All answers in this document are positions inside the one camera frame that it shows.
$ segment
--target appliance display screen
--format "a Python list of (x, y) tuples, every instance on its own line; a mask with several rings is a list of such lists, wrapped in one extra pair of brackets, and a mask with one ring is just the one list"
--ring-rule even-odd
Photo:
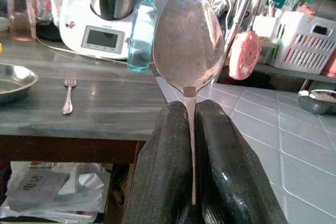
[(103, 31), (90, 30), (86, 43), (115, 48), (117, 45), (118, 35), (104, 33)]

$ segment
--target white plastic basket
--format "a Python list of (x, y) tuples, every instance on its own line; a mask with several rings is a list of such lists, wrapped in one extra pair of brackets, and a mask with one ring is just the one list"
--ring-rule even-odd
[(319, 74), (336, 48), (336, 22), (299, 12), (284, 12), (275, 26), (278, 48), (268, 64)]

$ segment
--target tiled surface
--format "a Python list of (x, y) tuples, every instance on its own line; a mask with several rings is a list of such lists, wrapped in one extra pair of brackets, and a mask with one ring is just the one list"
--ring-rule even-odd
[[(183, 101), (161, 77), (167, 102)], [(336, 223), (336, 117), (300, 108), (295, 93), (214, 84), (219, 103), (258, 154), (290, 224)]]

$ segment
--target metal bowl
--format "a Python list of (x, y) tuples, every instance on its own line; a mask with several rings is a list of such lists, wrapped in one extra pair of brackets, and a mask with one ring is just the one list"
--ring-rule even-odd
[(25, 67), (0, 63), (0, 104), (25, 96), (37, 80), (38, 76)]

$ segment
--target spoon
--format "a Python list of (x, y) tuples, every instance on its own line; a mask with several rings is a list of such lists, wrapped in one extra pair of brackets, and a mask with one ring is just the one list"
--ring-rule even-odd
[(184, 95), (193, 164), (192, 203), (196, 204), (196, 94), (222, 69), (224, 40), (207, 0), (169, 0), (156, 27), (153, 59), (157, 71)]

